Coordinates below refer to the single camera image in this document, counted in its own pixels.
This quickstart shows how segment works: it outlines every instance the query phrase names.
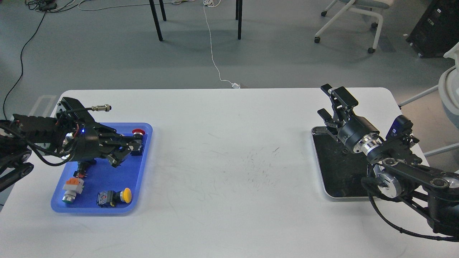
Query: metal tray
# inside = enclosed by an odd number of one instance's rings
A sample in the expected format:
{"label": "metal tray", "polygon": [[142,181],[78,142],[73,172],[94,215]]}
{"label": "metal tray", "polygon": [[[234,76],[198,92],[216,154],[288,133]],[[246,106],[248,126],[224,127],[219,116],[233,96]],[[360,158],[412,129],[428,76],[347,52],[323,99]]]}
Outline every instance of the metal tray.
{"label": "metal tray", "polygon": [[327,134],[325,126],[314,127],[311,133],[326,194],[335,199],[367,197],[367,191],[360,184],[367,174],[366,156],[347,151],[342,143]]}

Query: silver joint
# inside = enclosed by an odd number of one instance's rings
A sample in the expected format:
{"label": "silver joint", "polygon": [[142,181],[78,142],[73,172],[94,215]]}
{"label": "silver joint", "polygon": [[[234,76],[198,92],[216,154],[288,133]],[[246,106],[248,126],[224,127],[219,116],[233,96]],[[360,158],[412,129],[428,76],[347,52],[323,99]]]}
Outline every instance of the silver joint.
{"label": "silver joint", "polygon": [[402,194],[403,187],[400,182],[393,175],[384,171],[378,173],[377,178],[385,185],[378,186],[381,193],[389,198],[395,198]]}
{"label": "silver joint", "polygon": [[435,188],[448,188],[449,182],[443,178],[434,178],[430,181],[430,184]]}
{"label": "silver joint", "polygon": [[369,133],[362,137],[360,141],[354,146],[354,153],[363,152],[365,155],[368,155],[370,151],[378,147],[380,143],[378,142],[377,133]]}
{"label": "silver joint", "polygon": [[398,161],[397,161],[397,160],[395,160],[395,159],[393,159],[393,158],[390,158],[390,157],[389,157],[389,158],[383,159],[382,162],[383,162],[385,165],[391,166],[391,167],[398,164]]}
{"label": "silver joint", "polygon": [[108,104],[105,104],[103,106],[93,106],[93,107],[91,107],[92,111],[105,111],[105,112],[108,112],[111,109],[112,109],[112,106],[110,106]]}

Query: orange button component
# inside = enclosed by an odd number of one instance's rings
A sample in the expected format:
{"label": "orange button component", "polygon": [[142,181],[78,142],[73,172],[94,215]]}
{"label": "orange button component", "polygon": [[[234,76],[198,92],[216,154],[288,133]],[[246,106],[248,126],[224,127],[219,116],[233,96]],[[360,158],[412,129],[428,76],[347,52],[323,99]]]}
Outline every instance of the orange button component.
{"label": "orange button component", "polygon": [[72,177],[71,179],[65,181],[66,185],[78,185],[79,183],[80,181],[78,180],[78,178],[75,177]]}

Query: chair leg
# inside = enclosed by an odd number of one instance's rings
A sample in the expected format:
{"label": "chair leg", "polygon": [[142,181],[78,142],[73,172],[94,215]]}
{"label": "chair leg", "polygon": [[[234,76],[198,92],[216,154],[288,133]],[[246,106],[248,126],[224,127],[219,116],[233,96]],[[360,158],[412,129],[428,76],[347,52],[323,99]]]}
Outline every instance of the chair leg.
{"label": "chair leg", "polygon": [[356,0],[350,0],[335,16],[333,16],[316,34],[315,38],[318,38],[330,25],[335,22],[336,19],[339,18],[345,11],[347,11],[354,3]]}
{"label": "chair leg", "polygon": [[360,14],[365,14],[365,15],[369,15],[369,16],[373,16],[373,17],[376,17],[378,19],[378,27],[376,29],[375,40],[373,41],[373,46],[371,47],[373,49],[372,52],[374,52],[376,50],[376,47],[378,47],[379,36],[381,35],[382,23],[384,21],[383,18],[382,18],[382,15],[377,13],[377,12],[374,12],[374,11],[362,10],[362,9],[358,9],[358,8],[354,8],[354,7],[349,8],[349,11],[360,13]]}
{"label": "chair leg", "polygon": [[236,0],[236,20],[239,19],[239,0]]}
{"label": "chair leg", "polygon": [[238,24],[237,24],[237,39],[241,39],[241,31],[242,31],[242,0],[238,1]]}
{"label": "chair leg", "polygon": [[333,2],[331,2],[331,3],[327,6],[327,8],[325,8],[325,10],[322,11],[322,13],[321,13],[320,15],[322,15],[322,16],[325,17],[325,15],[327,15],[328,10],[330,10],[330,9],[336,4],[337,1],[338,1],[338,0],[333,0]]}
{"label": "chair leg", "polygon": [[158,21],[158,15],[156,14],[155,2],[153,2],[153,0],[149,0],[149,2],[150,2],[151,13],[153,14],[153,20],[155,21],[156,33],[158,33],[159,41],[162,41],[161,28],[159,28],[159,21]]}
{"label": "chair leg", "polygon": [[433,155],[436,155],[436,154],[444,153],[444,152],[447,152],[447,151],[452,151],[452,150],[455,150],[455,149],[458,149],[458,148],[459,148],[459,143],[455,143],[455,144],[451,144],[451,145],[448,145],[448,146],[445,146],[445,147],[442,147],[442,148],[438,148],[436,150],[424,152],[424,156],[425,157],[430,157],[430,156],[433,156]]}
{"label": "chair leg", "polygon": [[162,0],[159,0],[159,7],[161,8],[162,20],[166,21],[166,11],[164,10],[164,3]]}

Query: black equipment box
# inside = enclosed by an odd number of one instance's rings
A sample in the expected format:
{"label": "black equipment box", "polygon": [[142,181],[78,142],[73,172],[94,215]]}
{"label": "black equipment box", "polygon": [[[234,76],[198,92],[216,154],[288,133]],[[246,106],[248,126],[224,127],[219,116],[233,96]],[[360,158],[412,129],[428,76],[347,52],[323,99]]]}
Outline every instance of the black equipment box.
{"label": "black equipment box", "polygon": [[459,41],[459,0],[433,0],[406,39],[419,57],[441,57]]}

